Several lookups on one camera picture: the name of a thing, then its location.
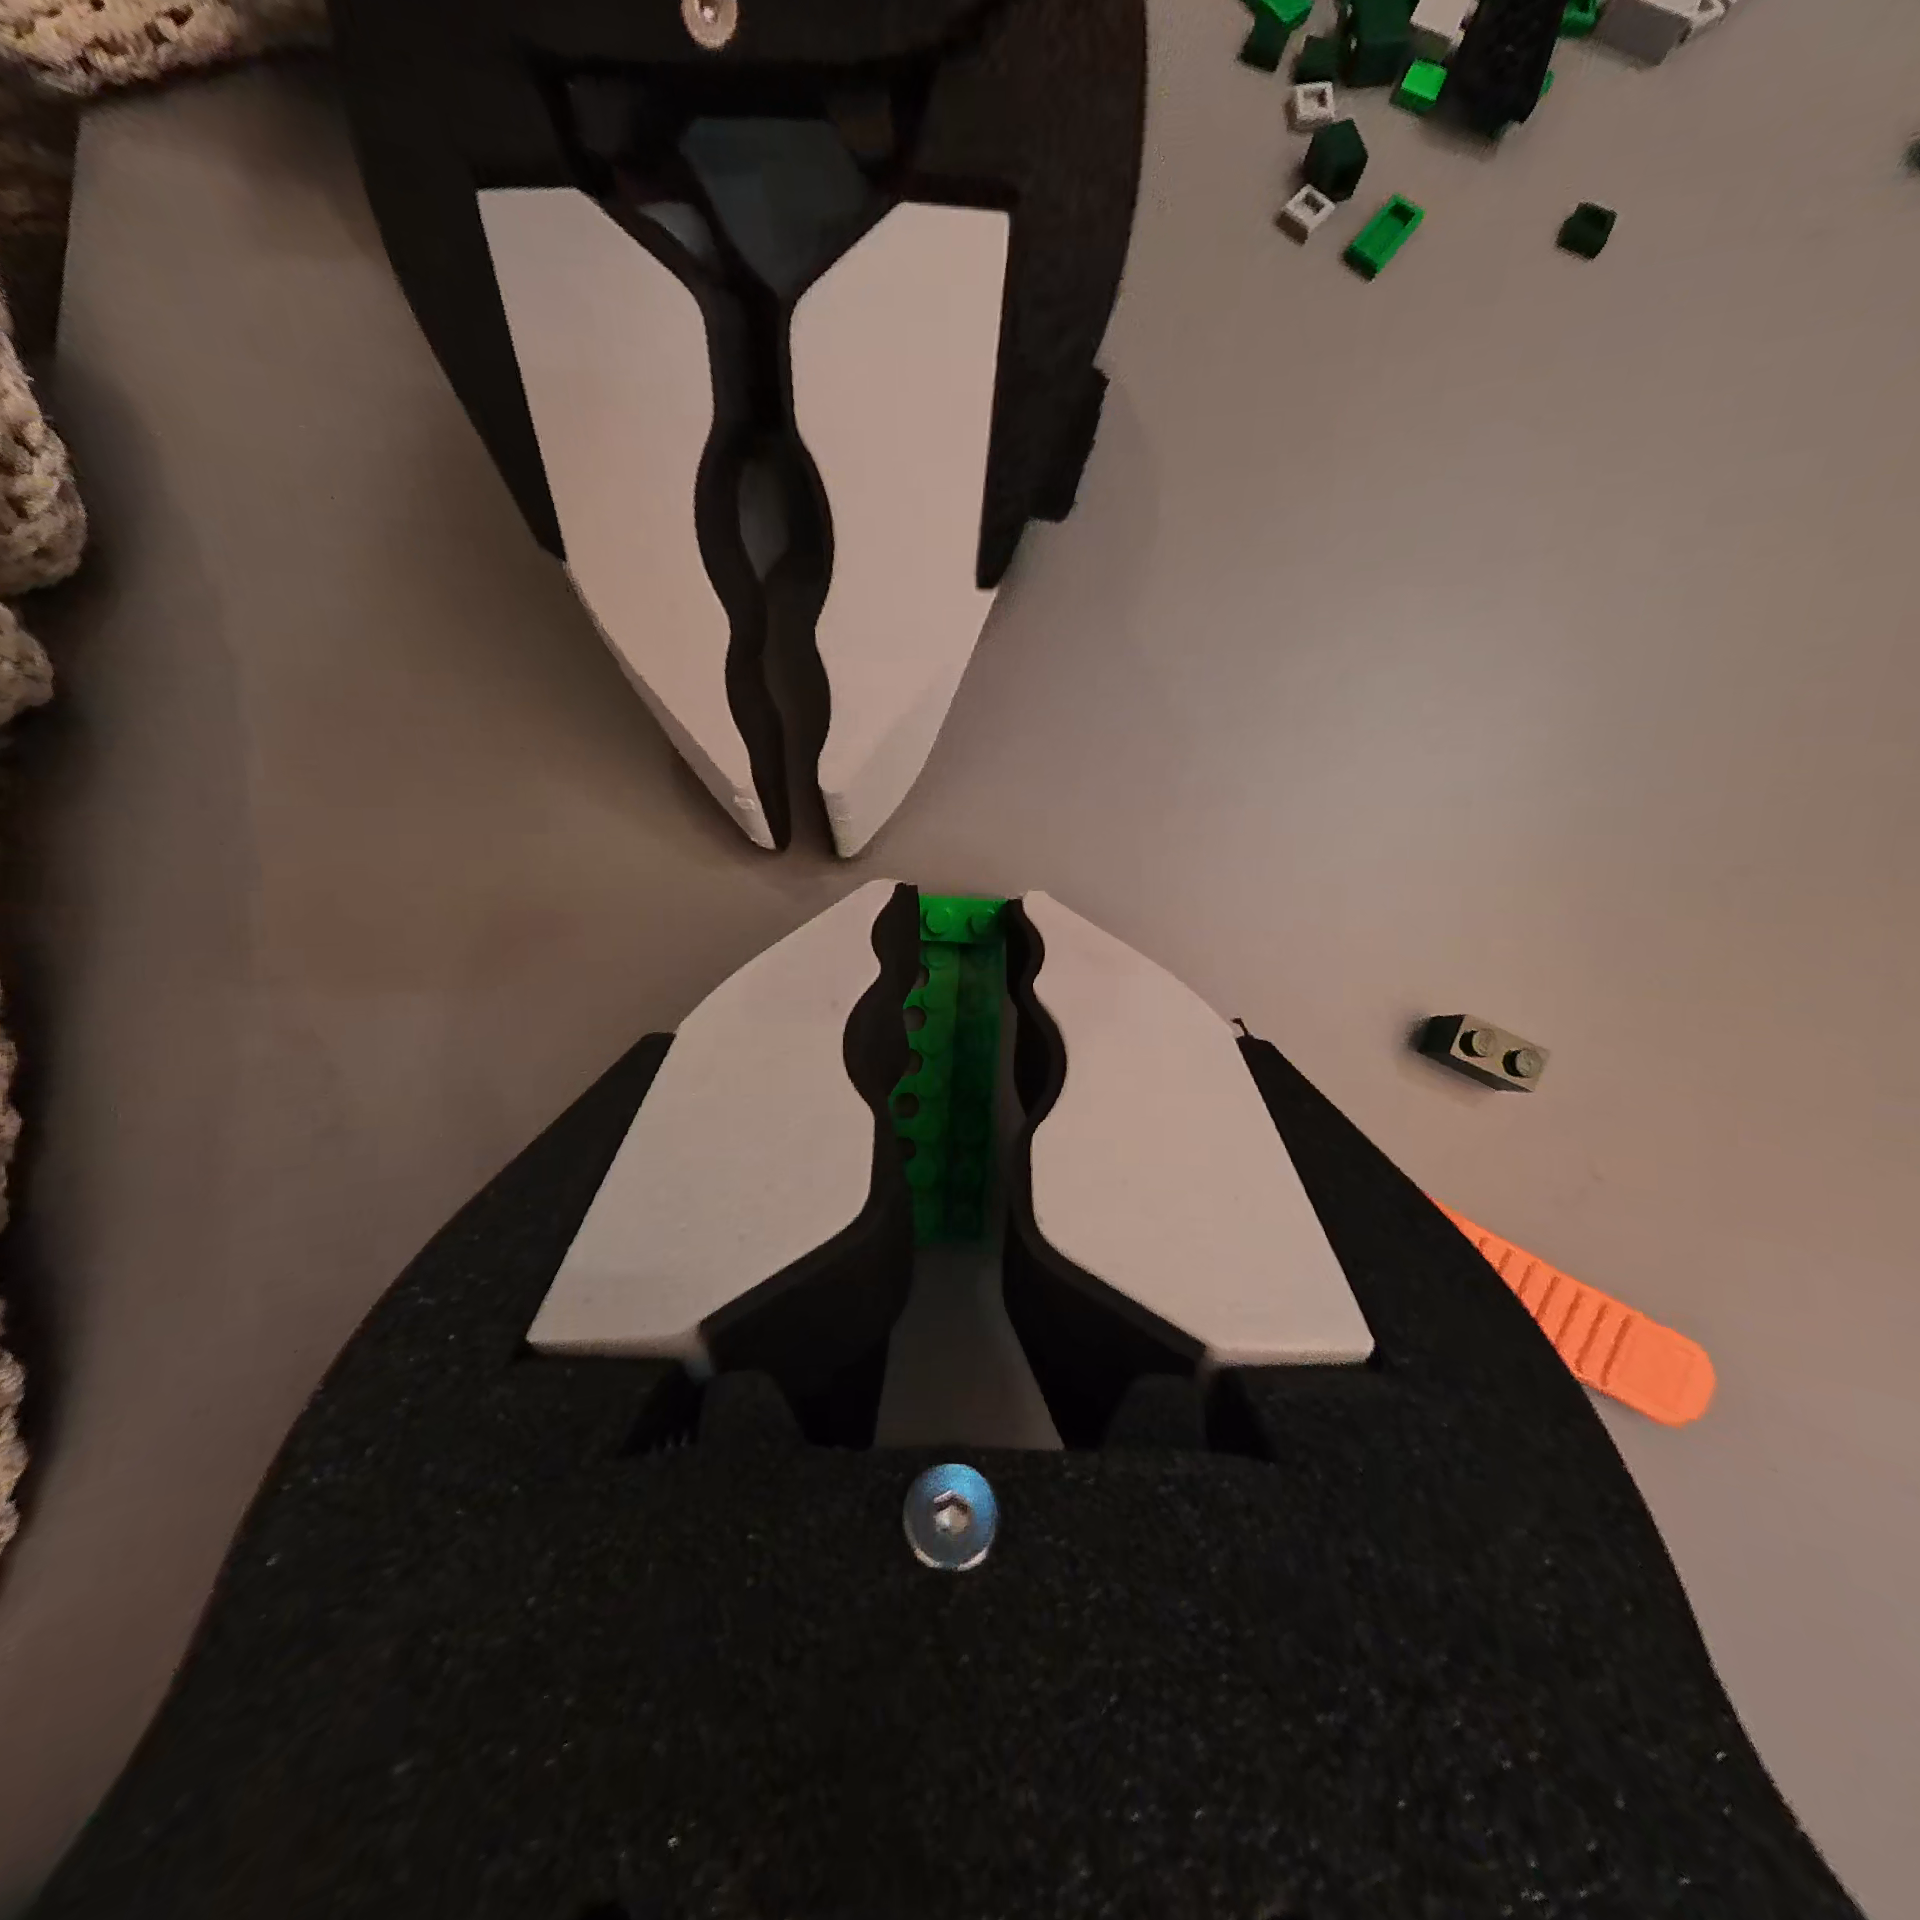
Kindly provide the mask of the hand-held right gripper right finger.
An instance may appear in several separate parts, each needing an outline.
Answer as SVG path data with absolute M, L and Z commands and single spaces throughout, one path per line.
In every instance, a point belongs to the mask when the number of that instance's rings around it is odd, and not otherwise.
M 1052 895 L 1011 903 L 1005 969 L 1038 1254 L 1170 1362 L 1362 1363 L 1235 1021 Z

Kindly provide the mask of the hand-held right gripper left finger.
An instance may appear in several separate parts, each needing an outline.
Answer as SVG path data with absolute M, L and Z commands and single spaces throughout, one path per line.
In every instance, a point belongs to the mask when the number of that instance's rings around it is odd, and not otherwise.
M 559 1269 L 542 1357 L 841 1369 L 897 1318 L 891 1139 L 917 890 L 863 884 L 729 971 L 671 1039 Z

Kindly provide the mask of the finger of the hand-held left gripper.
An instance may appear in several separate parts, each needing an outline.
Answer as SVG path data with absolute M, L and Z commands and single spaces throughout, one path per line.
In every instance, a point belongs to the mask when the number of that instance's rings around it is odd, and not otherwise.
M 476 212 L 571 589 L 711 799 L 774 850 L 693 522 L 713 434 L 698 296 L 579 187 L 480 187 Z
M 917 786 L 997 589 L 975 585 L 1011 217 L 891 206 L 789 311 L 794 428 L 830 507 L 814 650 L 837 858 Z

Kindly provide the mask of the narrow green lego plate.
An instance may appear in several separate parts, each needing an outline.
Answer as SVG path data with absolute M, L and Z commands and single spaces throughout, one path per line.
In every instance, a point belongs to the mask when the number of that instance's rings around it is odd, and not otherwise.
M 943 1229 L 960 1244 L 985 1234 L 997 1191 L 1002 941 L 968 941 L 953 957 Z

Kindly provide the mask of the small dark green grey brick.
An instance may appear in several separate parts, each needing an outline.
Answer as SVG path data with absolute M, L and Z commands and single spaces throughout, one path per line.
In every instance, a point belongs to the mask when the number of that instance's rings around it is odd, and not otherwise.
M 1546 1068 L 1546 1049 L 1469 1012 L 1423 1016 L 1414 1053 L 1486 1091 L 1538 1091 Z

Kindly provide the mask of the orange brick separator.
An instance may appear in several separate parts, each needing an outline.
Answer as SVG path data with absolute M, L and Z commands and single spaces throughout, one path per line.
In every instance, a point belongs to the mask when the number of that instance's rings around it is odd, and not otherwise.
M 1439 1213 L 1491 1265 L 1579 1384 L 1667 1428 L 1688 1428 L 1713 1410 L 1718 1369 L 1692 1337 L 1625 1312 L 1450 1207 Z

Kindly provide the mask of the cream knit sweater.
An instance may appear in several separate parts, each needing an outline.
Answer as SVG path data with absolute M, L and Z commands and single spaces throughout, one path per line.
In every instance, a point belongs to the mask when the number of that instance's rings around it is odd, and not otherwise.
M 67 454 L 46 423 L 35 378 L 26 373 L 9 296 L 0 296 L 0 745 L 12 727 L 56 701 L 56 666 L 20 619 L 20 602 L 67 582 L 83 562 L 83 502 Z M 12 1110 L 12 1039 L 0 1006 L 0 1229 L 9 1229 L 9 1165 L 20 1142 Z M 12 1543 L 31 1447 L 20 1435 L 26 1363 L 9 1357 L 9 1312 L 0 1312 L 0 1553 Z

